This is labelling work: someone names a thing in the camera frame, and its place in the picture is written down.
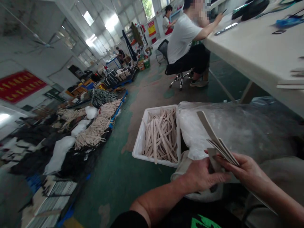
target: woman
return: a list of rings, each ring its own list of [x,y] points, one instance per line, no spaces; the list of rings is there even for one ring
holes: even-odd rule
[[[164,20],[162,22],[162,28],[164,29],[164,33],[165,35],[168,35],[170,34],[171,32],[173,32],[173,25],[175,25],[176,23],[176,20],[173,21],[172,23],[170,22],[169,18],[170,18],[170,15],[172,13],[172,6],[171,5],[167,5],[166,8],[165,8],[165,16],[164,16]]]
[[[185,0],[184,13],[179,17],[168,44],[167,71],[185,72],[194,68],[192,87],[204,87],[208,85],[208,69],[210,52],[203,44],[192,46],[193,41],[205,39],[219,24],[223,18],[220,13],[213,23],[209,22],[203,12],[203,0]]]

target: green logo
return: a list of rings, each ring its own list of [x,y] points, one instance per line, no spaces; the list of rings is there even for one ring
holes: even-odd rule
[[[198,216],[200,216],[201,221],[199,221],[196,218],[192,218],[191,228],[202,228],[202,227],[204,227],[204,228],[221,228],[214,221],[212,221],[204,216],[201,216],[201,215],[198,215]]]

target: white t-shirt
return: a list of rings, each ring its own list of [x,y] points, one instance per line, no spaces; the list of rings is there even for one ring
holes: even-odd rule
[[[188,53],[193,39],[202,31],[186,14],[177,20],[168,44],[169,64],[175,63]]]
[[[167,26],[168,26],[169,24],[170,24],[170,23],[169,23],[169,19],[165,16],[164,19],[163,19],[163,21],[162,21],[162,28],[163,28],[163,30],[164,30],[164,33],[167,32],[167,30],[168,30]]]

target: plastic crate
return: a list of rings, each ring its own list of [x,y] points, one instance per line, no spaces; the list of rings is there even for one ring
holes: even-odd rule
[[[176,109],[176,133],[177,133],[177,163],[172,163],[170,161],[165,161],[165,160],[157,160],[158,164],[162,164],[165,166],[170,166],[170,167],[178,167],[179,163],[181,162],[181,130],[180,130],[180,122],[179,122],[179,112],[178,112],[178,105],[168,105],[168,106],[163,106],[163,107],[156,107],[156,108],[149,108],[146,109],[143,117],[142,117],[142,123],[140,124],[139,131],[137,134],[136,142],[133,148],[132,156],[137,159],[149,161],[149,162],[154,162],[154,158],[148,158],[145,155],[142,155],[142,151],[145,146],[145,133],[146,133],[146,125],[144,121],[147,123],[148,122],[148,117],[149,113],[155,114],[155,113],[161,113],[161,109],[164,110],[171,110],[171,109]]]

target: red banner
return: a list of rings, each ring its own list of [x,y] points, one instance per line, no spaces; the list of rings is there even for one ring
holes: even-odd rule
[[[15,104],[47,86],[28,71],[21,71],[0,79],[0,98]]]

